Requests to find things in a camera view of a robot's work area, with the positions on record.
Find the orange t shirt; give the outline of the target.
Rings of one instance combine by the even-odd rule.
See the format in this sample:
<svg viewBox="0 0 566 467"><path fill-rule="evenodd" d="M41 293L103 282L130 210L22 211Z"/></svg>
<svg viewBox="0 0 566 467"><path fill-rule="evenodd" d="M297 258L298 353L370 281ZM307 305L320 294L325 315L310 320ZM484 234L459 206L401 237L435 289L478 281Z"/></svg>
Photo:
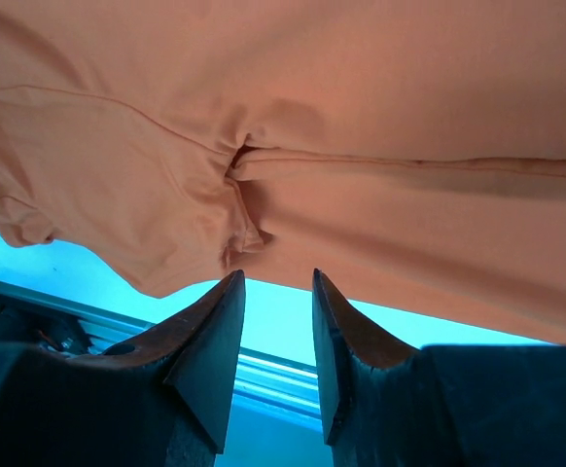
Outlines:
<svg viewBox="0 0 566 467"><path fill-rule="evenodd" d="M566 343L566 1L0 1L0 235Z"/></svg>

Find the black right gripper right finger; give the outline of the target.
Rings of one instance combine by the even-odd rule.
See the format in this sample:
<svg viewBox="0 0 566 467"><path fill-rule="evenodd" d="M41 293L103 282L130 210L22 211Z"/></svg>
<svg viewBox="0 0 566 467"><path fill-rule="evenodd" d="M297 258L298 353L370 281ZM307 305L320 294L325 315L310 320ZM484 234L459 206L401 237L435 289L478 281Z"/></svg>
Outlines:
<svg viewBox="0 0 566 467"><path fill-rule="evenodd" d="M313 273L325 443L337 466L566 466L566 345L414 348Z"/></svg>

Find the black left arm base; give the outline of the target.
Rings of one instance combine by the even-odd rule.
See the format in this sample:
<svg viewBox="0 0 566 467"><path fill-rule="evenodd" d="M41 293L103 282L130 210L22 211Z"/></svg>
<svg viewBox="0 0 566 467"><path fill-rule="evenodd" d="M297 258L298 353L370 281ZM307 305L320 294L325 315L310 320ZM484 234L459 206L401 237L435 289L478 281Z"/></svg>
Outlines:
<svg viewBox="0 0 566 467"><path fill-rule="evenodd" d="M2 294L0 342L32 344L67 355L88 354L92 346L76 317Z"/></svg>

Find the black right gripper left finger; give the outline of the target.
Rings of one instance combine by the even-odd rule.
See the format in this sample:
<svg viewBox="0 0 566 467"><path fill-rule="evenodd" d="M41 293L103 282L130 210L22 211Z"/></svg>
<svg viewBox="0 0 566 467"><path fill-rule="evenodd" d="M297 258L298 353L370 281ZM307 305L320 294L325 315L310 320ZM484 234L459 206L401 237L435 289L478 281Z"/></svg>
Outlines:
<svg viewBox="0 0 566 467"><path fill-rule="evenodd" d="M119 367L0 342L0 466L211 466L225 449L161 366Z"/></svg>

